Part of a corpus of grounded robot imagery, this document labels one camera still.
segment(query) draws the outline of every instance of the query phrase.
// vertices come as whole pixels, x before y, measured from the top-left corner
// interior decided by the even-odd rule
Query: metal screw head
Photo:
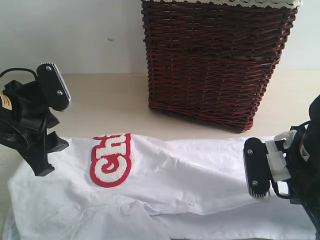
[[[258,182],[258,181],[256,181],[256,180],[253,180],[253,181],[252,181],[252,185],[253,185],[253,186],[255,186],[255,187],[256,187],[256,186],[258,186],[258,184],[259,184],[259,182]]]

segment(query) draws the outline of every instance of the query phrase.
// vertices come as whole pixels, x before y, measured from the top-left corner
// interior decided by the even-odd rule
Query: white lace trim
[[[167,3],[173,2],[173,0],[163,0]],[[176,2],[189,2],[189,3],[213,3],[217,5],[227,4],[229,6],[237,6],[241,5],[243,7],[260,7],[260,8],[287,8],[287,9],[295,9],[297,7],[301,7],[303,5],[303,0],[175,0]]]

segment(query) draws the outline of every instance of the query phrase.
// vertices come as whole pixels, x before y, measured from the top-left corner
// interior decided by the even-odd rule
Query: embroidered patch
[[[104,188],[122,184],[131,170],[131,134],[95,137],[100,144],[91,153],[90,176],[92,181]]]

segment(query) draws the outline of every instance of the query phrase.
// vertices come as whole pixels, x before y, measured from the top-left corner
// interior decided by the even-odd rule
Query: sticker
[[[9,97],[7,97],[6,95],[0,94],[0,98],[2,102],[2,107],[4,109],[12,110],[12,104]]]
[[[113,188],[122,184],[131,170],[131,134],[95,137],[100,144],[93,147],[91,153],[90,177],[104,188]]]
[[[302,142],[300,144],[300,154],[306,162],[309,160],[310,154],[308,153],[308,151],[306,150],[306,148]]]

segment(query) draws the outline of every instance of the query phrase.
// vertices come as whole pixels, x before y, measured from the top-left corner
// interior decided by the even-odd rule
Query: wicker basket
[[[249,130],[297,8],[142,1],[149,107]]]

